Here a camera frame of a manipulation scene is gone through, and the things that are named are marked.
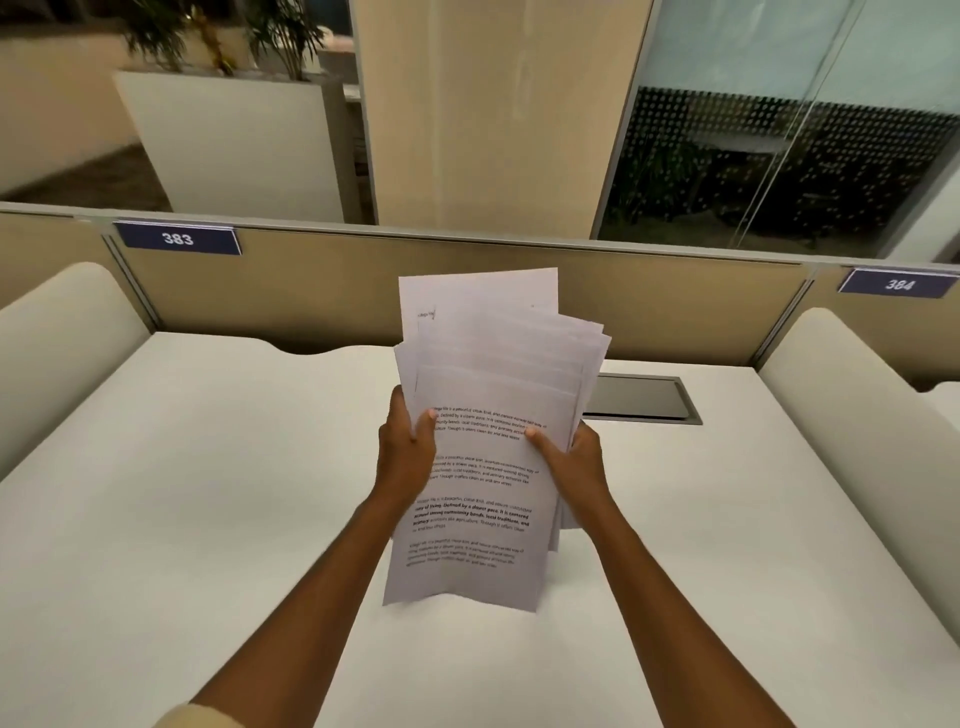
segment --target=sleeve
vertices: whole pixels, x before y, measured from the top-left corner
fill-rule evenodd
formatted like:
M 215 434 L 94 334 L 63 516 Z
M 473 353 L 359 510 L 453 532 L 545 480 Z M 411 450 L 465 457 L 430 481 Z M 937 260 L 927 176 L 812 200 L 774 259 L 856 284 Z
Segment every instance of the sleeve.
M 179 705 L 154 728 L 243 728 L 240 723 L 203 705 Z

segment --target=beige column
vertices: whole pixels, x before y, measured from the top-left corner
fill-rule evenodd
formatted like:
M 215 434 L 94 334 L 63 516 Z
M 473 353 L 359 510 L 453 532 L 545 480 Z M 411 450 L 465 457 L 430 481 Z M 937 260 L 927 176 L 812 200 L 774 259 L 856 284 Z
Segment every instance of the beige column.
M 589 237 L 651 0 L 352 0 L 381 225 Z

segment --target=hand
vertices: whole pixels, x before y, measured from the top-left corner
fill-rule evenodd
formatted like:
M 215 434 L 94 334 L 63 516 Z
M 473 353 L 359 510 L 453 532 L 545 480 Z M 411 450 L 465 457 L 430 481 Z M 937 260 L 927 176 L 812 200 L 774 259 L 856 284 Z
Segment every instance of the hand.
M 428 409 L 417 420 L 410 434 L 410 415 L 399 386 L 390 396 L 387 422 L 380 427 L 380 456 L 376 460 L 376 480 L 371 498 L 384 499 L 406 510 L 430 479 L 437 446 L 433 428 L 437 413 Z
M 535 427 L 527 427 L 525 434 L 543 456 L 557 490 L 578 521 L 583 522 L 591 508 L 612 503 L 603 470 L 600 436 L 590 427 L 580 423 L 569 452 L 560 451 Z

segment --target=383 sign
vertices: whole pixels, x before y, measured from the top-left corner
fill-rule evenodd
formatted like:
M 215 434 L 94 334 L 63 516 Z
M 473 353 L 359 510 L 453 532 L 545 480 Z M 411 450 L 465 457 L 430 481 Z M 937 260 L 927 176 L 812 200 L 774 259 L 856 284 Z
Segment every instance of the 383 sign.
M 241 255 L 233 228 L 215 225 L 168 225 L 146 220 L 118 220 L 113 223 L 128 248 L 155 251 Z

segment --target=384 sign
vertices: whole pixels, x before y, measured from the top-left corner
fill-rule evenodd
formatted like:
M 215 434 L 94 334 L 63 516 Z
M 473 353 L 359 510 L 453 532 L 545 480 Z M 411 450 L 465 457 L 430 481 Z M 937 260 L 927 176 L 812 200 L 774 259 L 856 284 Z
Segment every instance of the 384 sign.
M 146 220 L 113 223 L 128 248 L 241 255 L 233 228 L 215 225 L 168 225 Z
M 944 297 L 956 280 L 957 276 L 950 273 L 854 268 L 838 290 L 840 293 L 939 299 Z

